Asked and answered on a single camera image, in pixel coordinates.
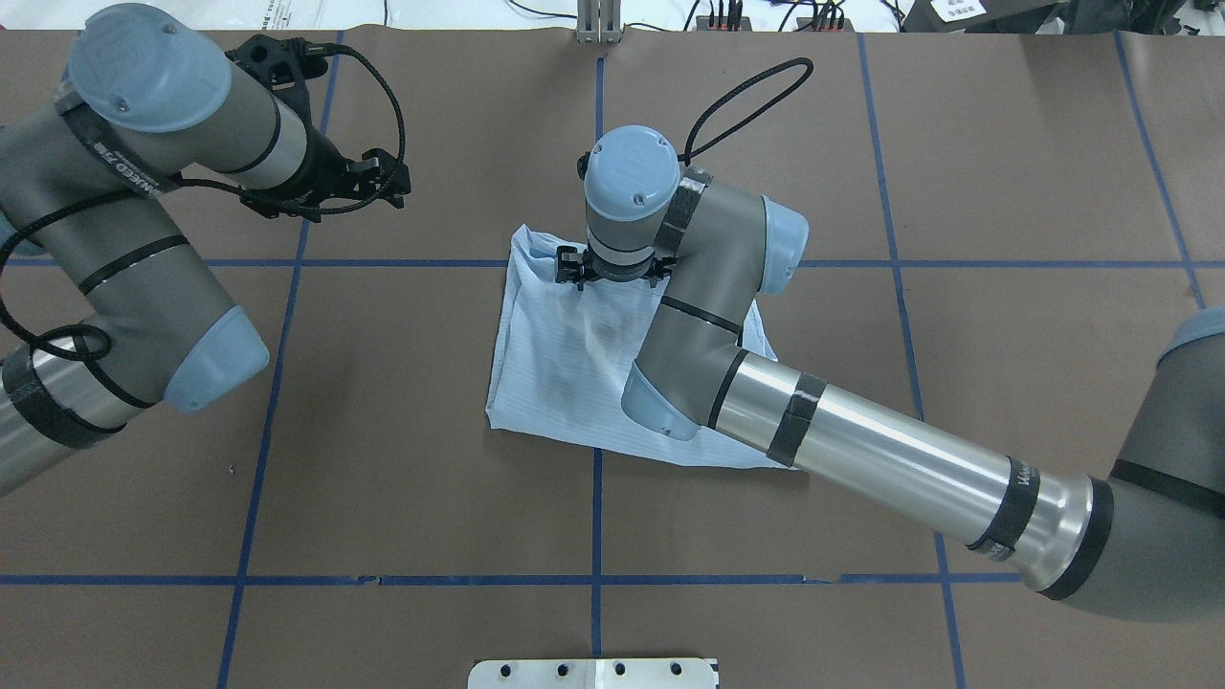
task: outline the blue grid line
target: blue grid line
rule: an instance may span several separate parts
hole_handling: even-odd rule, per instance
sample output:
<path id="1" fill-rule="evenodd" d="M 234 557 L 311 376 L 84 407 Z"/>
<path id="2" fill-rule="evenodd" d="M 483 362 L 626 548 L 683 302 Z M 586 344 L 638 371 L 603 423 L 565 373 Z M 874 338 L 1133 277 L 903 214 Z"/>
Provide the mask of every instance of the blue grid line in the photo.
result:
<path id="1" fill-rule="evenodd" d="M 876 158 L 876 179 L 881 189 L 881 207 L 884 213 L 884 233 L 889 242 L 889 261 L 893 268 L 893 289 L 898 302 L 898 318 L 902 321 L 902 338 L 907 352 L 907 369 L 910 373 L 910 395 L 914 400 L 919 421 L 926 414 L 922 405 L 922 390 L 919 387 L 919 365 L 915 359 L 914 338 L 910 333 L 910 314 L 907 310 L 905 288 L 902 283 L 902 260 L 898 254 L 898 238 L 893 227 L 893 208 L 889 204 L 889 186 L 884 177 L 884 153 L 881 147 L 881 131 L 876 118 L 876 103 L 872 98 L 872 75 L 867 63 L 867 42 L 862 33 L 856 33 L 859 43 L 859 61 L 864 77 L 864 98 L 867 103 L 867 123 L 872 134 L 872 154 Z M 953 661 L 953 676 L 957 689 L 965 689 L 965 668 L 962 661 L 960 634 L 957 630 L 957 609 L 953 604 L 953 586 L 948 579 L 948 558 L 944 553 L 944 537 L 935 535 L 936 560 L 940 563 L 941 592 L 944 598 L 944 622 L 948 628 L 948 646 Z"/>
<path id="2" fill-rule="evenodd" d="M 1199 278 L 1191 265 L 1191 253 L 1187 251 L 1187 242 L 1182 237 L 1182 227 L 1178 224 L 1178 216 L 1174 212 L 1174 204 L 1170 201 L 1170 190 L 1165 185 L 1165 175 L 1161 174 L 1161 166 L 1156 162 L 1156 153 L 1153 151 L 1153 141 L 1148 135 L 1148 126 L 1144 125 L 1144 115 L 1140 113 L 1139 99 L 1136 98 L 1136 85 L 1132 82 L 1132 70 L 1127 64 L 1127 50 L 1123 48 L 1123 34 L 1115 31 L 1115 48 L 1118 51 L 1118 66 L 1123 70 L 1123 85 L 1127 87 L 1127 99 L 1132 103 L 1132 115 L 1136 118 L 1136 128 L 1140 134 L 1140 142 L 1144 143 L 1144 153 L 1148 156 L 1149 167 L 1153 168 L 1153 178 L 1156 180 L 1158 191 L 1161 192 L 1161 204 L 1165 206 L 1165 215 L 1170 219 L 1170 229 L 1174 230 L 1174 240 L 1178 244 L 1178 255 L 1182 256 L 1182 266 L 1187 271 L 1187 280 L 1191 281 L 1191 291 L 1196 294 L 1196 305 L 1204 308 L 1204 293 L 1199 289 Z"/>
<path id="3" fill-rule="evenodd" d="M 320 268 L 505 268 L 506 259 L 306 259 Z"/>
<path id="4" fill-rule="evenodd" d="M 0 586 L 234 586 L 235 576 L 2 574 Z"/>
<path id="5" fill-rule="evenodd" d="M 604 58 L 595 60 L 595 139 L 604 136 Z"/>
<path id="6" fill-rule="evenodd" d="M 604 59 L 595 60 L 595 140 L 604 136 Z M 592 447 L 592 657 L 604 655 L 604 450 Z"/>
<path id="7" fill-rule="evenodd" d="M 247 575 L 244 587 L 344 587 L 344 586 L 590 586 L 586 574 L 502 575 Z M 877 586 L 899 584 L 1019 584 L 1011 573 L 942 574 L 845 574 L 835 580 L 809 579 L 802 574 L 600 574 L 600 586 Z M 6 574 L 0 586 L 234 586 L 238 576 L 145 574 Z"/>
<path id="8" fill-rule="evenodd" d="M 294 259 L 207 259 L 214 268 L 290 268 Z M 10 259 L 9 266 L 51 268 L 54 259 Z M 506 259 L 304 259 L 303 267 L 387 267 L 387 268 L 505 268 Z M 1191 266 L 1198 270 L 1221 270 L 1225 261 L 995 261 L 959 259 L 811 259 L 800 261 L 801 268 L 1104 268 L 1104 270 L 1170 270 Z"/>
<path id="9" fill-rule="evenodd" d="M 336 33 L 336 43 L 344 43 L 344 31 Z M 320 118 L 318 130 L 327 134 L 328 116 L 332 110 L 332 96 L 336 92 L 336 80 L 341 71 L 341 56 L 332 58 L 332 74 L 327 80 L 327 94 L 323 98 L 323 114 Z M 310 239 L 310 221 L 303 218 L 301 229 L 298 233 L 298 250 L 294 254 L 294 272 L 289 280 L 289 295 L 285 299 L 285 316 L 281 325 L 281 341 L 277 343 L 277 363 L 272 374 L 272 391 L 268 395 L 268 411 L 263 419 L 263 436 L 260 440 L 260 457 L 255 466 L 255 479 L 251 484 L 251 503 L 246 512 L 246 527 L 243 532 L 243 549 L 239 553 L 238 581 L 234 582 L 234 596 L 230 600 L 229 622 L 225 626 L 225 645 L 222 647 L 221 667 L 217 671 L 217 687 L 224 689 L 229 680 L 230 660 L 234 657 L 234 641 L 238 636 L 239 615 L 243 612 L 243 593 L 247 566 L 251 563 L 251 544 L 255 538 L 255 522 L 260 514 L 260 498 L 263 493 L 263 476 L 268 465 L 268 450 L 272 446 L 272 423 L 277 413 L 277 403 L 281 400 L 281 383 L 284 376 L 285 347 L 289 343 L 289 326 L 293 324 L 294 309 L 298 302 L 298 287 L 301 282 L 303 259 L 306 255 L 306 242 Z"/>
<path id="10" fill-rule="evenodd" d="M 948 624 L 948 645 L 953 653 L 953 676 L 959 689 L 965 688 L 965 663 L 962 661 L 962 634 L 957 629 L 957 608 L 953 606 L 953 581 L 948 576 L 948 553 L 944 535 L 936 533 L 936 561 L 940 564 L 940 590 L 944 598 L 944 620 Z"/>
<path id="11" fill-rule="evenodd" d="M 593 447 L 592 462 L 592 657 L 604 656 L 603 606 L 604 584 L 604 451 Z"/>

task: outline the power strip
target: power strip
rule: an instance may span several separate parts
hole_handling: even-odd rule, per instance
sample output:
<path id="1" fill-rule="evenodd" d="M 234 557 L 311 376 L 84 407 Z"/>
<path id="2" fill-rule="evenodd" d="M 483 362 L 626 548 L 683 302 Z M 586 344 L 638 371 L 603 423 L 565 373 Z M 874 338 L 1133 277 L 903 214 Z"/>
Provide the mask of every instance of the power strip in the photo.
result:
<path id="1" fill-rule="evenodd" d="M 723 33 L 735 33 L 734 31 L 728 29 L 728 16 L 726 15 L 723 16 L 723 23 L 722 25 L 717 23 L 714 26 L 710 26 L 710 15 L 707 15 L 704 17 L 698 16 L 697 17 L 697 29 L 698 31 L 715 31 L 715 32 L 723 32 Z M 740 17 L 740 28 L 737 31 L 752 31 L 752 29 L 753 29 L 753 22 L 751 22 L 748 20 L 748 17 Z"/>
<path id="2" fill-rule="evenodd" d="M 796 31 L 809 28 L 811 25 L 812 25 L 812 17 L 795 17 Z M 851 26 L 850 17 L 846 17 L 846 20 L 843 21 L 842 28 L 823 28 L 820 32 L 813 32 L 813 33 L 850 33 L 854 31 L 855 27 Z"/>

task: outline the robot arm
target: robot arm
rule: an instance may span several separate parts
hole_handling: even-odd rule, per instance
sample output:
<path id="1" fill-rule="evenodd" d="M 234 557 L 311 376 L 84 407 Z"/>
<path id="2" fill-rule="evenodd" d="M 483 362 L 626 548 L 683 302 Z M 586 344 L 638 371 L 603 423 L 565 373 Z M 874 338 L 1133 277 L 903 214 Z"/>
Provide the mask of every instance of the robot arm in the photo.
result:
<path id="1" fill-rule="evenodd" d="M 559 281 L 671 276 L 621 398 L 636 422 L 680 440 L 713 428 L 1006 560 L 1073 607 L 1147 620 L 1225 611 L 1225 310 L 1180 331 L 1111 477 L 1058 477 L 737 346 L 753 295 L 780 292 L 799 265 L 802 217 L 681 168 L 647 128 L 609 132 L 588 161 L 589 249 L 559 253 Z"/>
<path id="2" fill-rule="evenodd" d="M 332 197 L 403 205 L 399 159 L 376 150 L 354 163 L 310 124 L 303 81 L 326 70 L 331 47 L 289 42 L 299 60 L 283 60 L 282 45 L 256 37 L 240 65 L 160 10 L 115 5 L 75 40 L 54 102 L 0 129 L 0 240 L 49 251 L 97 311 L 85 321 L 97 330 L 24 332 L 4 360 L 0 495 L 163 398 L 194 412 L 267 365 L 241 306 L 156 201 L 187 184 L 184 167 L 228 175 L 272 217 L 317 221 Z M 285 81 L 301 88 L 273 92 Z M 104 196 L 118 200 L 18 232 Z"/>

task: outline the silver metal tube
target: silver metal tube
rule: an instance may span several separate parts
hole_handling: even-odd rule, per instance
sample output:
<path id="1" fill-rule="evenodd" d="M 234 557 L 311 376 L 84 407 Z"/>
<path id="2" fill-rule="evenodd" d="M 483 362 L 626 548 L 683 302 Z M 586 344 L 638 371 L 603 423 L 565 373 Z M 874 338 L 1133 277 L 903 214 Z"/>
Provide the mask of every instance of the silver metal tube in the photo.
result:
<path id="1" fill-rule="evenodd" d="M 276 103 L 281 131 L 268 156 L 250 169 L 227 173 L 230 179 L 249 189 L 271 189 L 287 181 L 306 158 L 306 125 L 284 103 Z"/>
<path id="2" fill-rule="evenodd" d="M 1003 455 L 834 386 L 821 395 L 795 466 L 962 543 L 986 531 L 1009 473 Z"/>
<path id="3" fill-rule="evenodd" d="M 728 386 L 715 430 L 763 452 L 778 452 L 784 419 L 796 413 L 795 400 L 802 398 L 801 376 L 746 354 Z M 833 385 L 820 390 L 793 466 L 967 544 L 996 521 L 1014 479 L 1007 456 Z M 1028 466 L 1025 471 L 1039 482 L 1036 504 L 1007 561 L 1041 591 L 1076 555 L 1093 490 L 1084 476 L 1065 479 Z"/>
<path id="4" fill-rule="evenodd" d="M 56 340 L 53 343 L 72 349 L 72 341 L 69 338 Z M 26 356 L 24 352 L 23 347 L 20 348 L 10 360 Z M 111 395 L 80 362 L 70 362 L 45 352 L 36 352 L 32 360 L 34 375 L 51 398 L 60 407 L 71 409 L 93 425 L 119 428 L 142 411 Z M 2 449 L 0 498 L 76 452 L 75 449 L 51 440 L 31 425 L 13 406 L 2 383 L 0 383 L 0 449 Z"/>

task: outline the towel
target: towel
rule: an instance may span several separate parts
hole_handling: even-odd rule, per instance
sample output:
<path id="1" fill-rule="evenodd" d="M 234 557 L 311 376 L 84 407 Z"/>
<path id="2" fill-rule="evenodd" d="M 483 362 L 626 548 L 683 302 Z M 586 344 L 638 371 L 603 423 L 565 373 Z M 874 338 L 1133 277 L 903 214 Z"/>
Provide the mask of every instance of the towel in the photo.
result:
<path id="1" fill-rule="evenodd" d="M 598 281 L 579 292 L 554 282 L 562 242 L 519 227 L 511 238 L 502 316 L 485 413 L 490 428 L 543 435 L 681 466 L 778 467 L 763 452 L 709 428 L 674 440 L 621 411 L 630 364 L 647 335 L 666 281 Z M 753 302 L 744 347 L 777 360 Z"/>

